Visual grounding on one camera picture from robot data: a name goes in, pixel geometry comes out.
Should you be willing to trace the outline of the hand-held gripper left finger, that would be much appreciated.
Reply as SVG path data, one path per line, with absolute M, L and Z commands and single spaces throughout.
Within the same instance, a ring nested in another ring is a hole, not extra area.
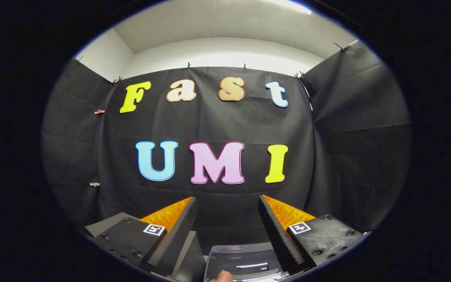
M 142 219 L 125 216 L 94 237 L 96 244 L 144 271 L 173 272 L 197 214 L 188 197 Z

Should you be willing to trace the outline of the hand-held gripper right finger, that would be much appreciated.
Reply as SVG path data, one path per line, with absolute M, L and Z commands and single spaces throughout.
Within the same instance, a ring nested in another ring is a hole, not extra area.
M 258 197 L 258 212 L 281 269 L 290 274 L 325 264 L 364 238 L 332 215 L 316 217 L 267 195 Z

